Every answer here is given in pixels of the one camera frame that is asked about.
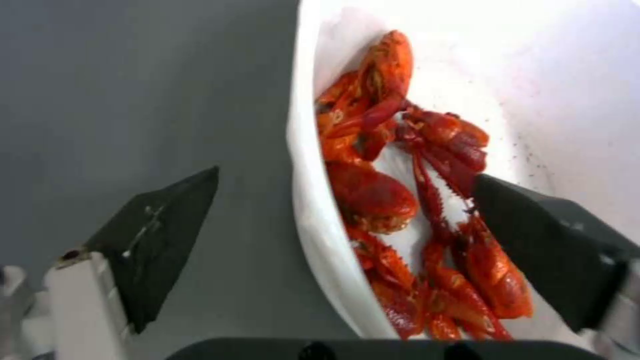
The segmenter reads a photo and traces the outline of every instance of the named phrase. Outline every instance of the crayfish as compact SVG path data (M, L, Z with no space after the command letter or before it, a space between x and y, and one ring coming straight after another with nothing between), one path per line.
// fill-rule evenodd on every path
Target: crayfish
M426 329L434 339L457 340L461 327L475 339L510 340L499 319L532 316L527 283L473 207L466 222L447 222L425 166L467 204L474 177L486 166L489 136L456 114L423 110L409 101L412 72L411 45L394 30L368 50L357 70L316 99L321 150L348 237L401 338ZM372 166L389 143L412 157L418 199ZM373 233L404 228L418 206L431 225L431 238L415 276ZM445 264L447 251L456 268Z

